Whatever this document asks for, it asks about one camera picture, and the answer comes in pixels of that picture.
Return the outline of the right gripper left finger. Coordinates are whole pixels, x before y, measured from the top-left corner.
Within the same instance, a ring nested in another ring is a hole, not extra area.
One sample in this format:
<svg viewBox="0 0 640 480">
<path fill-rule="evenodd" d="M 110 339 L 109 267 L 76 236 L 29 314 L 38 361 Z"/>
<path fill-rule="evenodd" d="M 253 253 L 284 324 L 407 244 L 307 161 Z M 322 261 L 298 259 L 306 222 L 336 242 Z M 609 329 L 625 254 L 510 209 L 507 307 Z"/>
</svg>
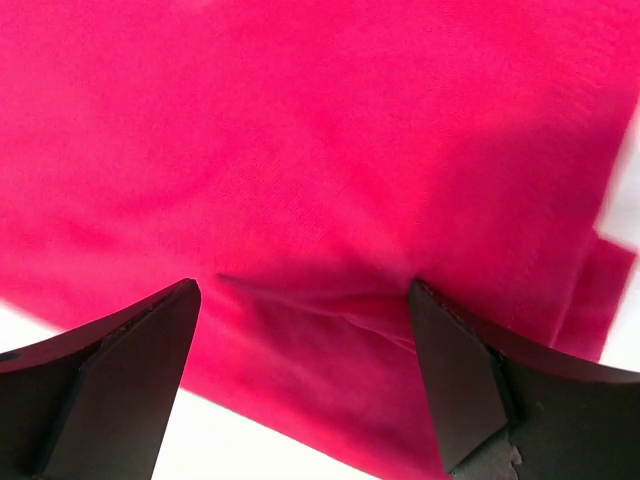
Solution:
<svg viewBox="0 0 640 480">
<path fill-rule="evenodd" d="M 200 306 L 184 279 L 2 353 L 2 478 L 151 478 Z"/>
</svg>

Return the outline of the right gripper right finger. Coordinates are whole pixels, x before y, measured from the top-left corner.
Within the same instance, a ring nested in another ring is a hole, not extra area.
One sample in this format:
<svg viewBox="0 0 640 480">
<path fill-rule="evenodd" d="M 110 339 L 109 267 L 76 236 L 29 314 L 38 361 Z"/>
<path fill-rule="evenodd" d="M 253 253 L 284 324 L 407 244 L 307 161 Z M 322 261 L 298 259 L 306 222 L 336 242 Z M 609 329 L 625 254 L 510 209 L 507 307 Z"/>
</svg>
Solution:
<svg viewBox="0 0 640 480">
<path fill-rule="evenodd" d="M 450 478 L 638 478 L 638 373 L 531 341 L 420 280 L 408 302 Z"/>
</svg>

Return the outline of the magenta red t shirt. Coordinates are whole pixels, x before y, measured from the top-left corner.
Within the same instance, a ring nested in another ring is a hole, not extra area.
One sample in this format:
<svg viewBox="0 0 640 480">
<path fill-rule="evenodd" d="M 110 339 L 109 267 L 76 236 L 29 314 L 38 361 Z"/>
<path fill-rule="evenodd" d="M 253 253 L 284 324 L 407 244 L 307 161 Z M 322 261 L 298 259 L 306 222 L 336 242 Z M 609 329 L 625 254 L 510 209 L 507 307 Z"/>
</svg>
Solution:
<svg viewBox="0 0 640 480">
<path fill-rule="evenodd" d="M 5 1 L 1 295 L 62 328 L 182 278 L 186 386 L 439 479 L 407 291 L 596 360 L 635 1 Z"/>
</svg>

